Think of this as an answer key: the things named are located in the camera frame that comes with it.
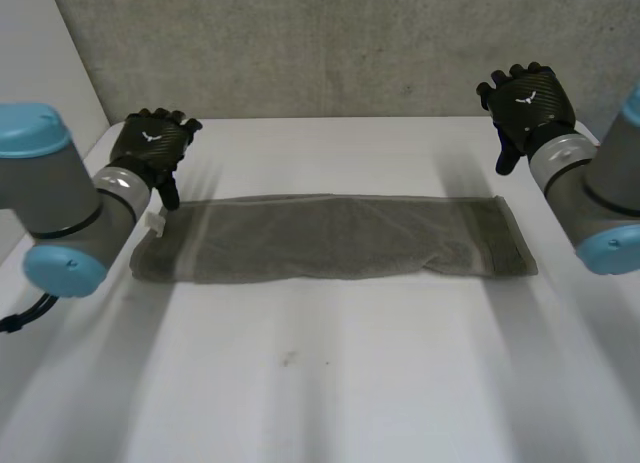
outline black cable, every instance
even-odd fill
[[[45,293],[28,310],[22,313],[16,313],[15,315],[6,316],[0,320],[0,333],[13,333],[21,330],[24,325],[37,320],[53,308],[53,305],[55,305],[57,301],[57,296]]]

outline white tag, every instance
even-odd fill
[[[151,213],[147,211],[144,217],[144,226],[152,229],[156,232],[156,238],[161,238],[164,233],[164,224],[166,220],[164,216],[160,216],[157,213]]]

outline white logo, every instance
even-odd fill
[[[160,135],[160,136],[149,136],[144,131],[142,132],[142,136],[144,136],[147,139],[147,141],[149,141],[149,142],[155,141],[155,140],[159,140],[160,138],[162,138],[162,135]]]
[[[536,92],[534,91],[533,93],[531,93],[531,96],[529,98],[525,98],[524,100],[519,100],[519,99],[516,98],[516,101],[518,103],[529,103],[529,104],[531,104],[535,97],[536,97]]]

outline towel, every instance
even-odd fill
[[[361,279],[430,270],[537,274],[506,202],[494,198],[271,195],[183,203],[131,258],[150,282]]]

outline white wall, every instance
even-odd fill
[[[80,57],[54,0],[0,0],[0,102],[53,105],[83,156],[108,128]],[[0,261],[22,235],[0,211]]]

